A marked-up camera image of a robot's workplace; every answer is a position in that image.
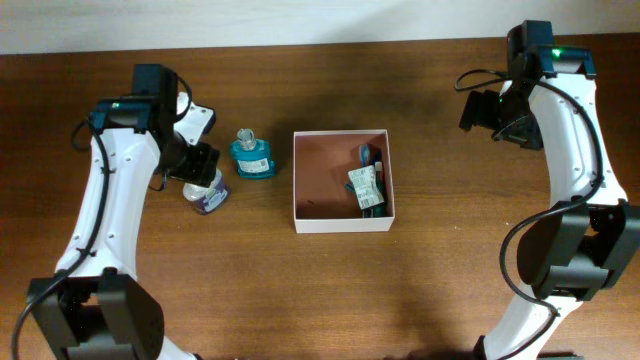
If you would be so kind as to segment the clear pump soap bottle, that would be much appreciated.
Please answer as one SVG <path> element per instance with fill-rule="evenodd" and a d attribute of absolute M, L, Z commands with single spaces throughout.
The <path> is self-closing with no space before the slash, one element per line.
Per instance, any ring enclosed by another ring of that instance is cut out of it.
<path fill-rule="evenodd" d="M 183 195 L 193 210 L 208 215 L 219 209 L 230 197 L 231 189 L 224 181 L 223 173 L 216 169 L 215 177 L 208 187 L 185 184 Z"/>

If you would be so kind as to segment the green white packet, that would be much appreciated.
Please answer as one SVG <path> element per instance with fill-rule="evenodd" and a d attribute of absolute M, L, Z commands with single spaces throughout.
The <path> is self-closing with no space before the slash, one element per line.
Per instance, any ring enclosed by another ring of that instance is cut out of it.
<path fill-rule="evenodd" d="M 354 187 L 358 205 L 365 210 L 385 202 L 376 182 L 376 170 L 373 165 L 351 170 L 348 177 Z"/>

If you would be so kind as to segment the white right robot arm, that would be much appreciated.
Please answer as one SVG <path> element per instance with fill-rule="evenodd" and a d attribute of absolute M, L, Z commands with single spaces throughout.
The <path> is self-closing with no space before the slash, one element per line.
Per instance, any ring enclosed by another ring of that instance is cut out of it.
<path fill-rule="evenodd" d="M 610 165 L 588 49 L 511 44 L 507 71 L 492 76 L 502 90 L 466 87 L 460 126 L 543 149 L 551 197 L 549 209 L 516 224 L 501 244 L 500 271 L 514 297 L 473 355 L 535 359 L 569 314 L 620 279 L 639 248 L 639 209 Z"/>

